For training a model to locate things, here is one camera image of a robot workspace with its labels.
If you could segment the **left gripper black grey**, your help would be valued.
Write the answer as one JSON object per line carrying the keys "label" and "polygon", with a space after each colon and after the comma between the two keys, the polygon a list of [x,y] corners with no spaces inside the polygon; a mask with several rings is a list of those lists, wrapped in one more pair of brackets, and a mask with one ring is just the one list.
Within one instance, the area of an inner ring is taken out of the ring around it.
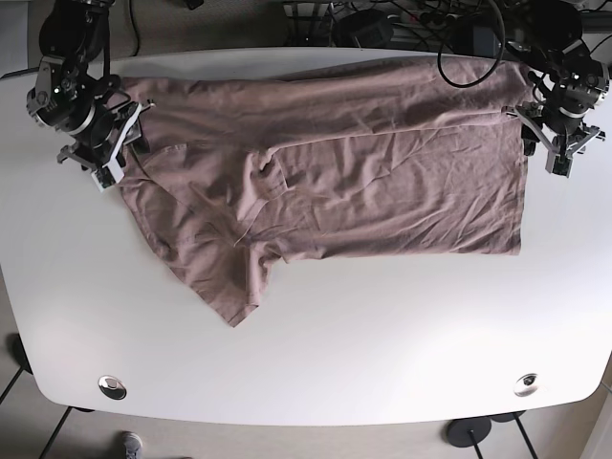
{"label": "left gripper black grey", "polygon": [[583,154],[591,141],[604,142],[606,139],[601,128],[584,122],[585,112],[574,114],[549,102],[505,106],[502,113],[521,122],[523,153],[527,157],[532,157],[536,145],[541,143],[548,153],[574,158],[575,154]]}

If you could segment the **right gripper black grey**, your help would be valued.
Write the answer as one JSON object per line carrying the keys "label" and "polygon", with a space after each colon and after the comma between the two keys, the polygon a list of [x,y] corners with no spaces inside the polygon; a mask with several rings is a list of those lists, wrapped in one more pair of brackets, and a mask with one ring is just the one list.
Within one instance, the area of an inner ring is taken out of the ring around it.
{"label": "right gripper black grey", "polygon": [[75,142],[63,146],[56,161],[75,161],[91,175],[122,175],[120,153],[124,146],[136,154],[150,153],[139,117],[155,106],[151,98],[144,103],[128,98],[113,107],[96,101],[83,124],[67,132]]}

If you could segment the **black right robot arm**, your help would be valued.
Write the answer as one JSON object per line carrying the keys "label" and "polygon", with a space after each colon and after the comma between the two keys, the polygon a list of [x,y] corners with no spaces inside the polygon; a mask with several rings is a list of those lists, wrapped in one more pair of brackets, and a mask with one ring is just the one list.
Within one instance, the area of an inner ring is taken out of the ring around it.
{"label": "black right robot arm", "polygon": [[75,142],[56,160],[71,159],[105,189],[119,183],[122,149],[142,137],[141,112],[154,105],[134,101],[110,71],[112,1],[56,1],[39,34],[42,58],[27,95],[29,115]]}

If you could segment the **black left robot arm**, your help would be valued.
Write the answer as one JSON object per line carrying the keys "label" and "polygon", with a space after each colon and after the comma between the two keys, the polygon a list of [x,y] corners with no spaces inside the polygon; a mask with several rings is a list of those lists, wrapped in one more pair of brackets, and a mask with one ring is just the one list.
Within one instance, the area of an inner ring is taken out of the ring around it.
{"label": "black left robot arm", "polygon": [[491,1],[491,29],[499,43],[494,63],[469,83],[452,81],[444,73],[442,53],[436,55],[442,79],[456,89],[468,89],[491,77],[504,52],[531,71],[532,101],[506,106],[502,113],[520,121],[524,154],[547,150],[546,170],[567,177],[574,157],[593,140],[604,141],[598,126],[587,125],[585,115],[603,103],[610,90],[609,67],[592,57],[582,39],[580,12],[564,1]]}

